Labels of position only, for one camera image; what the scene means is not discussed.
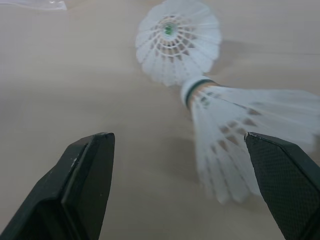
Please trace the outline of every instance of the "textured gripper pad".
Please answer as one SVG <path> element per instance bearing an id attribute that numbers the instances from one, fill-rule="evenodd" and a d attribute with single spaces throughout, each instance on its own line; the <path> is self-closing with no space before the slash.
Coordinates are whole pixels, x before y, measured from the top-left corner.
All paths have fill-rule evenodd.
<path id="1" fill-rule="evenodd" d="M 285 239 L 320 239 L 320 168 L 279 138 L 249 133 L 245 142 L 262 197 Z"/>

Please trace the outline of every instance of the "green band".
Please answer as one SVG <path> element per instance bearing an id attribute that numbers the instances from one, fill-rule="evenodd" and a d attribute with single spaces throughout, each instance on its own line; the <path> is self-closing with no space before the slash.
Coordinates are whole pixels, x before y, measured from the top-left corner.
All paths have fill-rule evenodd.
<path id="1" fill-rule="evenodd" d="M 197 81 L 188 91 L 188 93 L 186 94 L 186 98 L 185 98 L 185 105 L 189 108 L 188 106 L 188 102 L 189 99 L 191 98 L 192 94 L 194 93 L 194 91 L 202 84 L 207 84 L 207 83 L 215 83 L 214 81 L 210 80 L 210 79 L 202 79 L 200 81 Z"/>

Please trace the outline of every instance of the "table surface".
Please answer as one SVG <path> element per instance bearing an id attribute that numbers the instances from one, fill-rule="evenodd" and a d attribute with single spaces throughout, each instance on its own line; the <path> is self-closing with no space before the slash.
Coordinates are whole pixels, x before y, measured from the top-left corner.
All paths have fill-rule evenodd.
<path id="1" fill-rule="evenodd" d="M 179 89 L 136 61 L 139 22 L 160 0 L 83 0 L 68 11 L 0 5 L 0 231 L 72 142 L 116 137 L 100 239 L 283 240 L 265 203 L 221 206 L 197 178 Z M 319 0 L 205 1 L 221 22 L 209 76 L 320 95 Z"/>

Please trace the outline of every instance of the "plastic bag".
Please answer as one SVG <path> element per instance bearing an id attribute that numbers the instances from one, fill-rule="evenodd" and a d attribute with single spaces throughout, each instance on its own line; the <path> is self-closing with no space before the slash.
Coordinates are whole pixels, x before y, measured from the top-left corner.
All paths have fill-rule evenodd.
<path id="1" fill-rule="evenodd" d="M 13 4 L 38 10 L 67 10 L 63 0 L 0 0 L 0 4 Z"/>

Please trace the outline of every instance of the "white shuttlecock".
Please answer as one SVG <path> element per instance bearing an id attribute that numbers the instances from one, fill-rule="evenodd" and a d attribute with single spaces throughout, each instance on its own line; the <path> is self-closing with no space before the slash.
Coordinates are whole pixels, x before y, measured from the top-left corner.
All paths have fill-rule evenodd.
<path id="1" fill-rule="evenodd" d="M 200 181 L 220 203 L 260 195 L 246 132 L 284 139 L 307 153 L 315 150 L 319 96 L 300 90 L 223 87 L 201 76 L 183 85 L 181 98 L 192 113 Z"/>
<path id="2" fill-rule="evenodd" d="M 167 86 L 211 70 L 222 41 L 219 23 L 198 0 L 166 0 L 140 23 L 136 57 L 153 81 Z"/>

